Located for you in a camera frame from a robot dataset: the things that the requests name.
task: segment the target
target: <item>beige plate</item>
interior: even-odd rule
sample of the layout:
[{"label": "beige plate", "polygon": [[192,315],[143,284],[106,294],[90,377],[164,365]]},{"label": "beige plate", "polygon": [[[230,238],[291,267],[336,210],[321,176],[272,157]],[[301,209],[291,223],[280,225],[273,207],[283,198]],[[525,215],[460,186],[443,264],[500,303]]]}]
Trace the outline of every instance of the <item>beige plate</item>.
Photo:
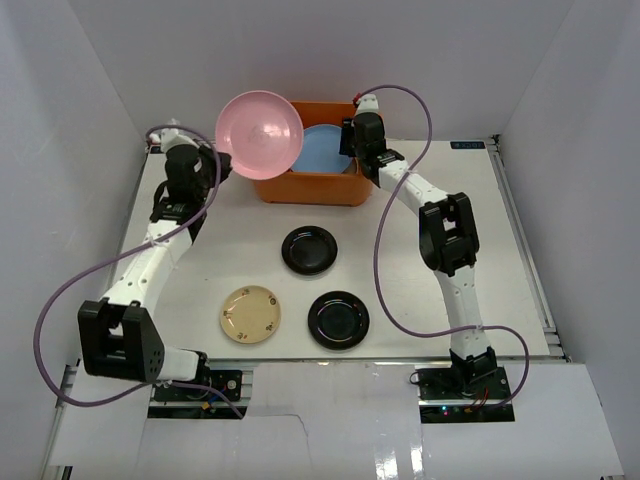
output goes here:
[{"label": "beige plate", "polygon": [[280,325],[280,302],[264,287],[239,288],[225,300],[220,325],[236,342],[261,342]]}]

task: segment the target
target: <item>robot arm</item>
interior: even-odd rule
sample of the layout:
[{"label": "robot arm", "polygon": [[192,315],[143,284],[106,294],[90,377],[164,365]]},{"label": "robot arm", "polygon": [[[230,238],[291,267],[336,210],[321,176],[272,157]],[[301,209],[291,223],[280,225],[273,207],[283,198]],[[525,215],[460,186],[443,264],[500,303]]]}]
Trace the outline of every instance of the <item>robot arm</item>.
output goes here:
[{"label": "robot arm", "polygon": [[[365,176],[388,192],[408,173],[397,198],[419,219],[420,254],[438,279],[450,326],[482,326],[474,280],[479,243],[469,198],[433,186],[387,148],[375,95],[359,98],[354,118],[345,119],[340,150],[356,156]],[[467,384],[497,369],[495,352],[481,329],[452,334],[450,354]]]},{"label": "robot arm", "polygon": [[[172,129],[163,132],[162,151],[167,157],[167,181],[158,188],[143,244],[154,242],[191,219],[202,209],[214,185],[214,160],[207,147],[198,147]],[[229,155],[221,153],[220,157],[222,182],[231,167]],[[207,356],[165,346],[152,321],[169,275],[203,223],[204,216],[173,237],[142,250],[100,301],[83,303],[78,324],[87,373],[145,383],[207,383]]]}]

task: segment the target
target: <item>purple cable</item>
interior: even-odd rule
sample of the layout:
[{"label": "purple cable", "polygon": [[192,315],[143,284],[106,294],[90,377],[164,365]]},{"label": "purple cable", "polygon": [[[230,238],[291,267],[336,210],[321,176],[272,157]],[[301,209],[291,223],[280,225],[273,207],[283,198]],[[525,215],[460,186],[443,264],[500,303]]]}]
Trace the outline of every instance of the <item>purple cable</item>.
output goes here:
[{"label": "purple cable", "polygon": [[[393,323],[393,325],[396,328],[406,333],[407,335],[411,335],[412,337],[436,338],[436,337],[442,337],[445,335],[450,335],[452,333],[463,332],[465,330],[475,330],[477,328],[476,326],[469,325],[465,327],[450,328],[449,330],[443,330],[441,332],[433,332],[433,333],[414,332],[402,326],[393,317],[393,315],[389,311],[389,307],[387,306],[387,303],[384,300],[384,296],[382,295],[382,287],[380,285],[380,268],[378,263],[379,263],[379,257],[380,257],[380,241],[382,239],[382,231],[384,229],[384,223],[387,220],[387,215],[389,214],[389,210],[391,209],[391,205],[393,204],[393,201],[396,199],[396,197],[398,196],[398,193],[400,192],[400,189],[402,188],[402,184],[409,177],[409,175],[411,175],[412,170],[422,161],[424,156],[427,154],[427,152],[429,151],[429,147],[431,146],[431,141],[433,139],[433,123],[431,121],[431,112],[429,112],[429,108],[427,107],[427,104],[424,102],[424,100],[420,98],[420,96],[413,90],[400,85],[384,84],[384,85],[378,85],[377,87],[373,87],[368,90],[365,90],[364,92],[362,92],[361,95],[366,95],[368,93],[375,92],[376,90],[384,90],[384,89],[400,90],[402,92],[408,93],[413,98],[415,98],[420,103],[420,106],[422,106],[422,109],[424,110],[424,113],[427,117],[428,131],[427,131],[427,143],[425,144],[424,148],[420,152],[420,155],[418,155],[418,158],[416,158],[415,161],[409,166],[409,170],[402,176],[402,178],[396,185],[396,188],[391,193],[391,196],[389,197],[389,200],[387,201],[387,204],[385,205],[384,210],[382,211],[382,217],[380,218],[380,223],[378,224],[378,230],[376,232],[376,241],[373,246],[373,281],[375,283],[376,294],[378,296],[380,306],[382,307],[382,310],[387,315],[391,323]],[[518,395],[518,393],[520,393],[520,391],[522,390],[522,387],[527,381],[527,377],[529,376],[529,363],[530,363],[529,347],[527,346],[527,343],[525,342],[522,335],[520,335],[518,332],[516,332],[514,329],[510,327],[506,327],[503,325],[490,325],[490,326],[483,326],[482,329],[483,330],[503,330],[503,331],[509,332],[512,335],[515,335],[518,340],[520,340],[520,343],[522,344],[522,348],[524,349],[524,371],[522,373],[522,378],[520,380],[520,383],[518,384],[516,389],[513,391],[513,393],[511,393],[509,397],[502,400],[500,403],[487,407],[487,408],[498,408],[507,404],[511,400],[513,400],[513,398],[516,395]]]},{"label": "purple cable", "polygon": [[[193,128],[179,126],[179,125],[158,125],[156,127],[151,128],[145,134],[145,138],[148,138],[151,133],[153,133],[153,132],[155,132],[157,130],[162,130],[164,128],[177,128],[178,130],[183,130],[185,132],[189,132],[189,133],[191,133],[193,135],[196,135],[197,137],[201,138],[202,140],[204,140],[207,143],[207,145],[209,145],[209,147],[211,148],[211,151],[213,152],[213,157],[214,157],[215,163],[216,163],[215,184],[213,186],[213,190],[211,191],[211,195],[209,196],[209,199],[206,201],[206,203],[204,204],[202,209],[200,209],[199,212],[197,212],[193,217],[191,217],[184,224],[180,225],[175,230],[163,235],[162,237],[159,237],[159,238],[155,239],[155,241],[153,243],[149,242],[149,243],[142,244],[142,245],[140,245],[138,247],[132,248],[131,250],[123,252],[120,255],[115,256],[114,258],[111,258],[111,259],[108,259],[108,260],[104,260],[104,261],[94,265],[93,267],[88,268],[88,269],[84,270],[83,272],[78,273],[76,276],[70,278],[65,283],[63,283],[53,293],[53,295],[51,295],[51,297],[46,301],[46,303],[44,304],[44,307],[42,307],[42,311],[40,312],[40,315],[38,316],[38,320],[36,321],[36,327],[35,327],[35,330],[33,332],[33,354],[34,354],[35,359],[36,359],[36,366],[38,367],[38,371],[40,372],[40,375],[42,376],[42,379],[44,380],[44,383],[46,383],[47,387],[49,387],[49,390],[51,390],[63,402],[66,402],[69,405],[73,405],[75,407],[99,407],[101,405],[107,405],[108,403],[115,402],[116,400],[119,400],[122,397],[125,397],[125,396],[129,395],[130,393],[135,392],[136,390],[140,390],[141,388],[147,386],[147,384],[141,383],[139,385],[136,385],[135,387],[131,387],[130,389],[125,390],[122,393],[119,393],[118,395],[114,395],[113,397],[105,398],[103,400],[95,400],[95,401],[92,401],[92,402],[83,402],[83,401],[71,398],[70,396],[65,394],[60,388],[58,388],[58,386],[55,384],[55,382],[51,379],[51,376],[49,375],[49,372],[47,371],[46,367],[44,366],[44,361],[42,359],[42,350],[40,348],[40,337],[42,335],[42,326],[44,324],[44,320],[45,320],[45,318],[47,316],[47,313],[49,313],[49,310],[51,309],[51,306],[53,305],[53,303],[69,287],[71,287],[76,282],[82,280],[87,275],[90,275],[93,272],[96,272],[96,271],[100,270],[101,268],[104,268],[106,266],[109,266],[109,265],[112,265],[112,264],[114,264],[116,262],[119,262],[120,260],[123,260],[123,259],[125,259],[127,257],[135,255],[136,253],[142,252],[143,250],[146,250],[147,248],[151,248],[154,243],[164,242],[165,240],[168,240],[169,238],[173,237],[174,235],[177,235],[181,231],[189,228],[195,221],[197,221],[200,217],[202,217],[202,215],[205,214],[205,212],[211,206],[211,204],[213,203],[213,200],[216,198],[216,195],[218,193],[218,186],[220,185],[220,176],[221,176],[221,171],[222,171],[222,164],[220,162],[220,156],[218,155],[218,152],[214,148],[213,144],[207,139],[206,136],[204,136],[202,133],[198,132],[197,130],[194,130]],[[202,389],[203,390],[210,390],[210,387],[204,387],[203,386]],[[223,400],[225,400],[229,404],[229,406],[231,406],[231,408],[233,408],[234,411],[237,412],[237,409],[235,409],[235,407],[233,405],[231,405],[231,402],[229,402],[229,400],[226,399],[226,397],[224,397]]]}]

